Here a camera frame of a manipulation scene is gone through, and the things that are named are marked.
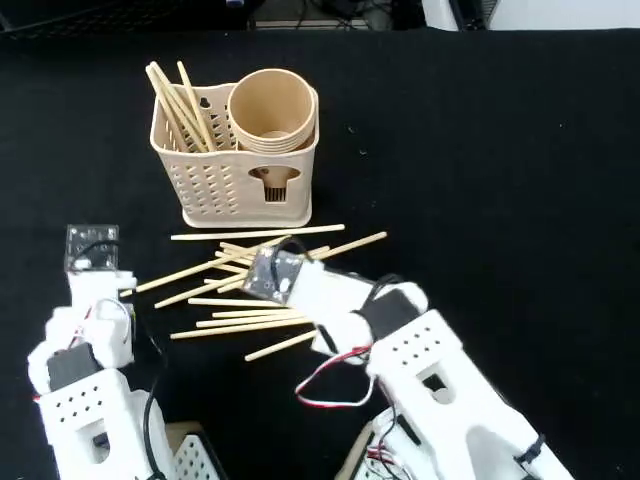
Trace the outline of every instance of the red and white wire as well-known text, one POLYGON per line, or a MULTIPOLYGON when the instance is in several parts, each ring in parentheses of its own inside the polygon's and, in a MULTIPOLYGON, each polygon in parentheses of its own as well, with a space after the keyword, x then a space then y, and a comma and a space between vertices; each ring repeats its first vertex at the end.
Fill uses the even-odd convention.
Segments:
POLYGON ((298 386, 295 388, 294 391, 298 397, 298 400, 300 400, 305 405, 309 405, 311 407, 316 407, 316 408, 353 408, 353 407, 361 407, 362 405, 366 404, 371 398, 371 395, 373 394, 373 385, 375 383, 374 378, 371 378, 369 380, 369 388, 367 389, 367 393, 365 394, 365 396, 362 397, 357 402, 335 402, 335 401, 324 401, 324 400, 311 400, 301 395, 300 392, 302 392, 302 390, 305 389, 305 387, 309 384, 309 382, 311 382, 323 370, 326 370, 327 368, 337 363, 340 363, 346 360, 347 358, 355 357, 357 355, 362 355, 363 353, 368 352, 370 349, 371 349, 371 345, 368 345, 366 347, 356 347, 348 353, 341 353, 338 355, 334 355, 333 357, 321 363, 320 366, 316 368, 311 375, 309 375, 305 380, 300 382, 300 384, 298 384, 298 386))

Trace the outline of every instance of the black cable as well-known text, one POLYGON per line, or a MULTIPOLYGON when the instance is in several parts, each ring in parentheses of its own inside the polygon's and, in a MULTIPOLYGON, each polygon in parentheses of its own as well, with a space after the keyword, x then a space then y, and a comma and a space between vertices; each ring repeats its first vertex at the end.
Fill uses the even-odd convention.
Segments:
POLYGON ((387 273, 386 275, 383 275, 376 281, 376 283, 373 284, 373 287, 371 287, 369 295, 367 295, 367 298, 362 306, 364 307, 365 305, 371 303, 378 296, 380 290, 382 290, 387 285, 402 282, 404 282, 403 278, 395 273, 387 273))
POLYGON ((69 265, 67 266, 69 271, 73 273, 79 272, 80 270, 76 268, 76 262, 82 257, 86 256, 87 253, 89 253, 91 250, 94 250, 98 247, 102 247, 103 245, 113 245, 114 247, 119 247, 120 242, 118 240, 97 240, 93 243, 90 243, 89 245, 87 245, 86 247, 84 247, 82 250, 80 250, 78 253, 76 253, 74 256, 71 257, 69 265))
POLYGON ((295 245, 298 248, 298 251, 305 256, 307 260, 313 262, 313 258, 309 255, 309 250, 304 246, 302 240, 298 237, 287 237, 273 247, 273 251, 271 252, 271 261, 269 262, 269 269, 271 270, 271 278, 273 279, 273 284, 276 288, 276 291, 280 291, 280 279, 278 278, 278 268, 276 267, 276 260, 278 260, 278 254, 284 249, 284 247, 288 245, 295 245))
POLYGON ((382 435, 380 435, 380 440, 378 440, 378 457, 380 458, 380 463, 382 464, 384 469, 387 471, 387 473, 391 476, 391 478, 393 478, 395 480, 401 480, 395 473, 393 473, 391 471, 391 469, 387 465, 387 462, 385 462, 383 457, 382 457, 382 449, 384 447, 384 439, 387 438, 387 435, 389 435, 393 431, 393 429, 396 427, 396 425, 398 424, 398 411, 396 410, 395 402, 391 399, 391 397, 387 393, 387 390, 382 385, 382 382, 380 382, 379 380, 378 380, 378 387, 380 387, 380 390, 382 391, 382 393, 386 397, 387 402, 389 402, 389 406, 391 407, 391 412, 393 414, 393 419, 391 420, 391 425, 389 425, 389 428, 387 428, 387 430, 382 435))
POLYGON ((158 462, 156 461, 156 457, 153 455, 153 448, 151 447, 151 435, 149 432, 149 417, 151 415, 151 407, 153 405, 153 400, 156 395, 156 390, 158 388, 158 384, 160 383, 160 379, 162 374, 169 368, 169 357, 166 353, 162 351, 156 340, 151 335, 148 327, 145 327, 145 331, 147 337, 149 337, 149 341, 155 348, 156 352, 162 359, 162 366, 156 373, 156 376, 151 384, 151 389, 149 390, 149 396, 147 397, 147 401, 144 404, 144 412, 142 414, 142 437, 144 441, 144 450, 147 455, 147 460, 149 461, 149 466, 151 467, 151 476, 147 480, 166 480, 166 476, 160 468, 158 467, 158 462))
POLYGON ((307 3, 307 0, 302 0, 302 13, 300 14, 300 18, 298 19, 298 24, 296 25, 296 30, 300 29, 300 26, 302 25, 302 22, 304 22, 304 19, 307 17, 307 10, 309 9, 309 4, 307 3))

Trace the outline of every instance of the wire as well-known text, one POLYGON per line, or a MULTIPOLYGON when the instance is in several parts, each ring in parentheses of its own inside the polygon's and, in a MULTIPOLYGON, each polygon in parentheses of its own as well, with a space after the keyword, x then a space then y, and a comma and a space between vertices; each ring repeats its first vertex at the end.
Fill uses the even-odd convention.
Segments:
POLYGON ((162 359, 162 366, 158 370, 158 373, 156 373, 153 383, 151 384, 149 396, 147 397, 147 401, 144 404, 144 412, 142 414, 142 437, 144 441, 144 450, 147 454, 147 459, 149 461, 151 471, 153 472, 147 480, 166 480, 167 477, 158 467, 156 457, 153 455, 153 448, 151 447, 151 435, 149 433, 149 417, 151 415, 151 406, 153 405, 153 400, 155 398, 156 390, 158 389, 158 384, 160 383, 162 374, 169 368, 169 357, 165 352, 162 351, 155 338, 153 338, 153 335, 151 335, 148 327, 146 326, 145 331, 147 337, 149 337, 149 341, 153 345, 153 348, 155 348, 156 352, 158 352, 158 355, 162 359))
POLYGON ((131 334, 131 313, 129 313, 129 309, 127 307, 124 306, 123 303, 119 302, 118 300, 114 299, 114 298, 101 298, 100 300, 98 300, 95 305, 93 306, 93 308, 97 311, 98 310, 98 306, 103 303, 103 302, 107 302, 107 303, 111 303, 113 305, 115 305, 116 307, 118 307, 120 309, 121 312, 124 313, 125 318, 127 320, 127 331, 124 334, 124 338, 122 339, 122 343, 127 343, 127 340, 129 339, 129 335, 131 334))
POLYGON ((375 383, 375 378, 373 377, 369 380, 369 388, 367 390, 367 393, 365 394, 364 397, 362 397, 357 402, 335 402, 335 401, 311 400, 302 396, 300 392, 302 392, 302 390, 304 390, 305 387, 323 370, 337 363, 340 363, 346 360, 347 358, 355 357, 365 352, 368 352, 370 349, 371 349, 371 345, 368 345, 366 347, 357 347, 351 350, 350 352, 334 355, 333 357, 321 363, 320 366, 316 368, 311 375, 309 375, 305 380, 300 382, 300 384, 298 384, 298 386, 295 388, 294 391, 298 397, 298 400, 300 400, 305 405, 309 405, 310 407, 315 407, 315 408, 353 408, 353 407, 361 407, 362 405, 366 404, 371 398, 371 395, 373 394, 373 386, 375 383))
POLYGON ((309 4, 307 0, 302 0, 302 13, 300 14, 300 18, 298 19, 298 24, 296 25, 296 30, 299 30, 302 26, 302 22, 304 22, 307 17, 307 11, 309 10, 309 4))
POLYGON ((67 266, 69 271, 72 273, 78 273, 79 271, 81 271, 76 268, 76 262, 82 257, 86 256, 87 253, 89 253, 91 250, 94 250, 98 247, 102 247, 103 245, 112 245, 114 247, 119 247, 120 242, 118 240, 98 240, 96 242, 90 243, 89 245, 87 245, 86 247, 84 247, 82 250, 80 250, 78 253, 76 253, 74 256, 71 257, 71 260, 69 261, 69 265, 67 266))
POLYGON ((276 262, 278 260, 278 255, 280 254, 280 252, 284 249, 284 247, 288 245, 295 245, 298 248, 298 251, 303 254, 308 261, 313 262, 313 258, 311 258, 311 255, 309 255, 309 250, 307 250, 307 247, 304 246, 304 243, 302 243, 302 240, 300 240, 298 237, 285 238, 276 246, 274 246, 273 250, 271 251, 269 269, 271 270, 271 278, 273 279, 273 284, 276 288, 276 291, 278 292, 280 291, 280 278, 278 277, 278 267, 276 266, 276 262))
POLYGON ((373 284, 371 290, 369 291, 369 295, 367 295, 366 300, 364 301, 363 307, 369 305, 377 296, 380 291, 386 287, 387 285, 391 285, 393 283, 402 283, 404 279, 400 275, 396 275, 395 273, 387 273, 380 277, 376 283, 373 284))
MULTIPOLYGON (((380 387, 380 390, 386 397, 387 402, 389 402, 389 406, 391 407, 391 412, 393 415, 393 419, 391 420, 391 425, 389 425, 389 428, 387 428, 387 430, 385 430, 385 432, 382 435, 380 435, 380 440, 378 440, 378 456, 382 458, 383 451, 386 450, 384 448, 384 439, 387 438, 387 436, 393 431, 393 429, 398 424, 398 410, 396 409, 395 402, 389 396, 389 393, 387 392, 387 389, 384 387, 382 382, 380 381, 378 382, 378 387, 380 387)), ((391 475, 393 479, 401 480, 400 477, 398 477, 395 473, 391 471, 391 469, 388 467, 388 465, 385 462, 380 462, 380 463, 382 464, 384 469, 387 471, 387 473, 391 475)))

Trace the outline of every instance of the black tablecloth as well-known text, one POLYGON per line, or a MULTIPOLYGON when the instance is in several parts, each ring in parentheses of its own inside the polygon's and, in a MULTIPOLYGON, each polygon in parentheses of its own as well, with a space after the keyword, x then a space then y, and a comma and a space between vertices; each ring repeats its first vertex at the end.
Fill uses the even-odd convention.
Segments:
MULTIPOLYGON (((331 265, 420 283, 577 478, 638 478, 639 51, 628 31, 2 42, 2 478, 55 477, 26 356, 69 301, 66 224, 119 224, 121 266, 142 280, 213 249, 168 238, 186 228, 148 144, 153 59, 173 73, 182 59, 195 84, 267 66, 307 78, 322 130, 312 223, 348 225, 310 246, 388 230, 331 265)), ((169 344, 209 310, 152 303, 200 282, 137 300, 171 357, 166 420, 200 420, 232 478, 331 478, 381 396, 357 411, 309 409, 292 388, 319 355, 243 362, 303 329, 169 344)), ((156 366, 141 341, 132 385, 148 388, 156 366)), ((356 398, 365 384, 347 368, 314 393, 356 398)))

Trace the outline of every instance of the utensil holder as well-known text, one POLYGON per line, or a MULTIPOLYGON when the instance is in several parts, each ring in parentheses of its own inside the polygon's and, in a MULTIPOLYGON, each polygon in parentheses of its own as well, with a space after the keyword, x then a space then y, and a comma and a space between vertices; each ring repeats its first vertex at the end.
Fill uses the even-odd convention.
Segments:
MULTIPOLYGON (((184 94, 182 85, 173 85, 184 94)), ((320 139, 318 95, 312 135, 298 150, 279 155, 262 155, 236 148, 227 101, 235 84, 194 87, 200 110, 210 122, 218 151, 179 152, 164 110, 155 100, 150 142, 164 165, 182 205, 184 221, 195 228, 299 227, 311 218, 311 177, 316 146, 320 139), (277 196, 265 182, 250 174, 257 168, 284 166, 296 169, 287 180, 286 191, 277 196)), ((183 131, 190 150, 193 140, 183 131)))

